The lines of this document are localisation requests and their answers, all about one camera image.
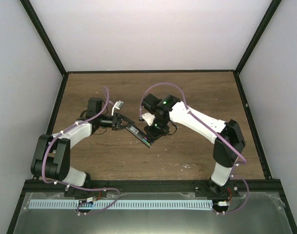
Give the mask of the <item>black remote control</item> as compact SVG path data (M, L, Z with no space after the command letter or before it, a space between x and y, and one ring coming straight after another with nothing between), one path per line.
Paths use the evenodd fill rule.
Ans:
M150 142L149 138L147 135L140 130L138 127L135 125L132 125L129 129L126 129L129 131L134 137L136 137L141 143L143 143L146 147L150 148L152 143ZM147 144L145 141L143 141L143 138L146 138L149 144Z

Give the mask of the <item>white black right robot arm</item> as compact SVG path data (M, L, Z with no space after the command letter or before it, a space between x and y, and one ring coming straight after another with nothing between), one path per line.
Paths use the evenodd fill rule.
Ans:
M140 120L147 124L144 128L146 142L153 143L169 135L169 124L181 124L214 145L215 167L209 180L209 190L212 195L221 196L226 191L232 169L238 165L238 158L246 145L239 124L232 119L225 122L209 117L172 95L158 99L148 94L141 101L141 108L147 111L140 115Z

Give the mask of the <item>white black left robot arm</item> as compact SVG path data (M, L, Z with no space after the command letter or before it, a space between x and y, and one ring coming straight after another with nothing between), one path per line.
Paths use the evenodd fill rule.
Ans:
M120 131L134 124L134 121L120 113L106 115L104 111L108 111L106 102L92 97L88 101L87 109L72 126L53 135L41 135L31 163L31 173L54 182L74 185L80 196L88 196L92 191L92 184L88 182L90 176L70 166L71 149L81 140L93 135L100 127Z

